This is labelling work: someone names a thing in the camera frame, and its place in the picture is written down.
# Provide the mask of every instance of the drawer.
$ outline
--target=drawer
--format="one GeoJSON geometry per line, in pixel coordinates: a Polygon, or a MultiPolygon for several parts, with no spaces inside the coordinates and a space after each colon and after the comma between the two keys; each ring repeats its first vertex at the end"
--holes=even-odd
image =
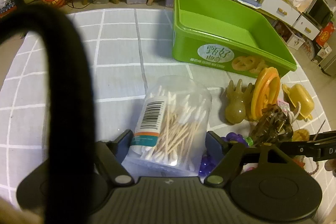
{"type": "Polygon", "coordinates": [[[261,9],[286,22],[290,26],[294,24],[300,13],[283,0],[264,0],[261,9]]]}
{"type": "Polygon", "coordinates": [[[294,23],[293,28],[298,30],[300,33],[304,34],[310,40],[314,40],[315,37],[320,33],[320,30],[315,27],[308,19],[303,15],[294,23]]]}

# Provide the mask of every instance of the orange plastic lid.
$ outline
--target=orange plastic lid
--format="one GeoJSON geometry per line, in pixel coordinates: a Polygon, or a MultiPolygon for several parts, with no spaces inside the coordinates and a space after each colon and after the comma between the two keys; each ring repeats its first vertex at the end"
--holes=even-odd
{"type": "Polygon", "coordinates": [[[251,102],[251,115],[257,121],[262,116],[262,109],[268,104],[277,102],[280,91],[280,77],[276,68],[264,68],[259,74],[255,82],[251,102]]]}

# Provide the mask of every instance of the gray tile pattern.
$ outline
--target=gray tile pattern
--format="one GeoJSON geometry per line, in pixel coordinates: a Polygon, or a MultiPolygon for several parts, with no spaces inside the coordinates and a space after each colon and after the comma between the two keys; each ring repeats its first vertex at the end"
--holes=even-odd
{"type": "MultiPolygon", "coordinates": [[[[255,79],[174,60],[171,56],[173,33],[171,11],[106,9],[76,13],[69,18],[78,26],[83,40],[89,40],[84,42],[84,47],[91,66],[97,100],[95,104],[97,139],[113,140],[127,128],[134,130],[145,95],[144,79],[150,88],[157,78],[163,75],[193,77],[210,90],[213,99],[209,129],[218,135],[225,136],[229,132],[236,132],[247,136],[250,132],[251,125],[247,121],[234,126],[226,123],[224,108],[227,99],[224,90],[230,79],[235,84],[238,79],[243,79],[245,85],[249,82],[255,83],[255,79]],[[140,64],[139,41],[144,64],[140,64]]],[[[41,128],[47,94],[47,74],[40,74],[46,70],[43,61],[44,50],[36,51],[43,47],[41,39],[36,34],[27,35],[7,75],[7,78],[17,79],[4,81],[0,91],[0,195],[11,198],[16,206],[15,188],[43,159],[41,128]],[[35,42],[36,45],[23,72],[29,53],[20,53],[31,51],[35,42]],[[12,108],[16,91],[17,98],[12,108]],[[11,126],[7,145],[9,123],[11,126]],[[9,184],[7,184],[6,153],[9,162],[9,184]]],[[[301,67],[298,67],[296,72],[285,75],[281,82],[288,86],[301,83],[311,93],[315,102],[313,120],[297,121],[293,128],[294,130],[306,128],[310,132],[315,132],[326,119],[326,115],[306,74],[301,67]]],[[[330,130],[328,122],[325,123],[323,130],[330,130]]],[[[323,216],[336,202],[336,178],[326,173],[323,168],[315,177],[324,191],[323,201],[318,210],[318,215],[323,216]]]]}

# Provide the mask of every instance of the wooden drawer handle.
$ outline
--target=wooden drawer handle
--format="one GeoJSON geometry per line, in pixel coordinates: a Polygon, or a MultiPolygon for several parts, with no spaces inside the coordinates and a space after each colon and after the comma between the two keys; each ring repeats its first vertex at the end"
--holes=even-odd
{"type": "Polygon", "coordinates": [[[284,16],[286,16],[286,15],[287,15],[287,12],[286,12],[286,11],[284,11],[284,10],[282,10],[281,8],[278,8],[278,11],[279,11],[280,13],[282,13],[284,16]]]}

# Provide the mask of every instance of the red box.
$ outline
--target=red box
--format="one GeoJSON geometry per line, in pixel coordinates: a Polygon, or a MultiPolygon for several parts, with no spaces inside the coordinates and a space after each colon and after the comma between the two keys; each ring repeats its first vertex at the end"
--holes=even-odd
{"type": "Polygon", "coordinates": [[[328,41],[332,33],[336,30],[334,24],[330,21],[328,25],[320,31],[320,34],[315,38],[315,41],[320,46],[324,46],[324,44],[328,41]]]}

